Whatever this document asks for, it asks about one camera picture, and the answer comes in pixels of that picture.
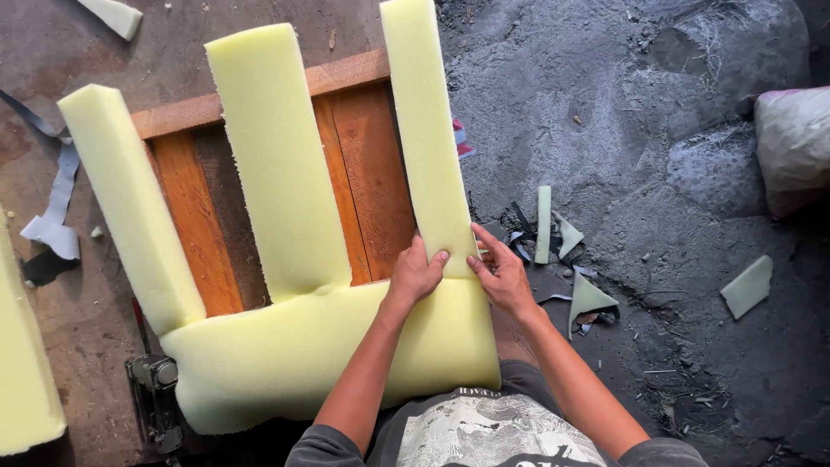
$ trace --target person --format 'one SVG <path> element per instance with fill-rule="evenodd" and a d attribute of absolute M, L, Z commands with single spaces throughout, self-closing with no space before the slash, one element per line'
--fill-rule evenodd
<path fill-rule="evenodd" d="M 458 388 L 378 413 L 407 315 L 435 290 L 449 259 L 442 251 L 427 262 L 416 234 L 286 466 L 706 467 L 688 444 L 649 437 L 535 303 L 522 261 L 471 227 L 487 250 L 466 260 L 492 305 L 501 389 Z"/>

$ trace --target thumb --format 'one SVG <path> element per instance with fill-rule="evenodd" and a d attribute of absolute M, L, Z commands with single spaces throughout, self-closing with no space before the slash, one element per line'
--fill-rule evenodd
<path fill-rule="evenodd" d="M 439 251 L 438 253 L 435 253 L 435 256 L 432 257 L 432 261 L 429 262 L 429 268 L 441 272 L 449 260 L 450 254 L 447 251 Z"/>
<path fill-rule="evenodd" d="M 489 285 L 491 281 L 496 279 L 493 277 L 493 274 L 490 273 L 490 268 L 488 268 L 484 262 L 475 256 L 467 257 L 467 266 L 469 266 L 470 269 L 472 269 L 472 272 L 478 276 L 478 280 L 480 280 L 481 284 L 484 286 Z"/>

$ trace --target gray t-shirt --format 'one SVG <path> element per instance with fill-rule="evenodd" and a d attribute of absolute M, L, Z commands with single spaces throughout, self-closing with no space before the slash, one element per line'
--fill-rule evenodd
<path fill-rule="evenodd" d="M 382 410 L 365 463 L 343 433 L 312 425 L 286 467 L 706 467 L 694 448 L 668 438 L 617 462 L 563 420 L 538 368 L 503 361 L 501 376 L 500 391 L 461 387 Z"/>

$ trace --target hand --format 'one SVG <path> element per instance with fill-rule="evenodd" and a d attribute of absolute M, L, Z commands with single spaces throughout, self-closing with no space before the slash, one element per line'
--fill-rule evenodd
<path fill-rule="evenodd" d="M 478 276 L 490 303 L 513 317 L 535 310 L 536 301 L 530 293 L 530 283 L 527 282 L 525 265 L 521 259 L 479 224 L 472 223 L 471 227 L 480 239 L 478 248 L 486 249 L 487 253 L 482 253 L 481 259 L 468 257 L 467 265 Z"/>
<path fill-rule="evenodd" d="M 435 253 L 432 261 L 427 264 L 427 249 L 424 247 L 423 238 L 416 232 L 412 246 L 398 255 L 386 297 L 399 301 L 406 307 L 414 307 L 415 303 L 426 298 L 438 287 L 444 278 L 443 269 L 449 258 L 448 252 L 440 251 Z"/>

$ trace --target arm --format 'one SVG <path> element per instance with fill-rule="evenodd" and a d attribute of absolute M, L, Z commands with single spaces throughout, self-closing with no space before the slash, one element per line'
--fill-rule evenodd
<path fill-rule="evenodd" d="M 427 264 L 423 239 L 415 234 L 412 246 L 398 255 L 378 314 L 314 420 L 315 425 L 328 425 L 346 435 L 362 456 L 369 448 L 403 324 L 415 304 L 441 282 L 449 258 L 442 251 Z"/>
<path fill-rule="evenodd" d="M 480 225 L 473 224 L 472 229 L 481 239 L 480 248 L 486 248 L 488 253 L 482 254 L 481 259 L 470 256 L 467 264 L 481 280 L 490 302 L 519 324 L 568 421 L 614 459 L 649 440 L 645 430 L 536 305 L 521 260 Z"/>

